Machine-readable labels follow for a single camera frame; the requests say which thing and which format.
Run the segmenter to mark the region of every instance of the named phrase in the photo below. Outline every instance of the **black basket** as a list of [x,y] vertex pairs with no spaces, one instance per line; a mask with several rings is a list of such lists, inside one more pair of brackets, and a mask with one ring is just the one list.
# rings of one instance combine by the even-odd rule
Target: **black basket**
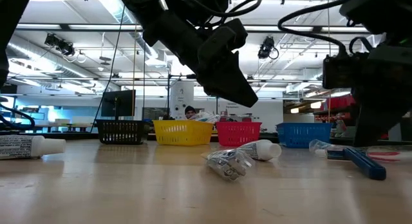
[[141,144],[144,122],[136,120],[96,120],[103,144]]

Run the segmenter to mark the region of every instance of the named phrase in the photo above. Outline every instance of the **table surface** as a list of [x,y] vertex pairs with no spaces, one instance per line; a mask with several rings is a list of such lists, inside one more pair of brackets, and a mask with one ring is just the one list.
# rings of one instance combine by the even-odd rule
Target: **table surface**
[[411,223],[412,169],[369,180],[351,162],[284,149],[226,182],[210,146],[68,142],[64,154],[0,161],[0,223]]

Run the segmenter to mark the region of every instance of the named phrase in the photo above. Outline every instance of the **wire basket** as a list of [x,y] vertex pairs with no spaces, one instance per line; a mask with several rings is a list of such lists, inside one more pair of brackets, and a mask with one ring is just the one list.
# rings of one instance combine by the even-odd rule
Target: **wire basket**
[[282,123],[276,127],[281,145],[292,148],[309,148],[312,140],[329,143],[332,124]]
[[141,144],[144,122],[136,120],[96,120],[103,144]]
[[154,120],[159,144],[194,146],[211,142],[213,124],[193,120]]
[[219,144],[239,147],[259,140],[261,122],[217,122]]

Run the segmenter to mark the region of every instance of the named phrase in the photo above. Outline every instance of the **crumpled plastic bag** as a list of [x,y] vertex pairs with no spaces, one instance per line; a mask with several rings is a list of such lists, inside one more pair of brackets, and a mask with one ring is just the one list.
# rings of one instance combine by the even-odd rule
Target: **crumpled plastic bag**
[[255,161],[239,149],[216,151],[207,156],[207,165],[223,179],[230,181],[245,176],[247,169],[254,164]]
[[199,113],[193,115],[190,118],[190,120],[208,122],[208,123],[215,124],[216,122],[219,122],[220,115],[214,115],[210,112],[202,111],[202,112],[199,112]]

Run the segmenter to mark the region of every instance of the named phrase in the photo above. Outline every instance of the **monitor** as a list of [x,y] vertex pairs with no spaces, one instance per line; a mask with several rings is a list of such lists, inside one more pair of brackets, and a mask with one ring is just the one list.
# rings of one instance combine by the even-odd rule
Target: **monitor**
[[136,90],[114,91],[103,94],[102,117],[130,117],[135,115]]

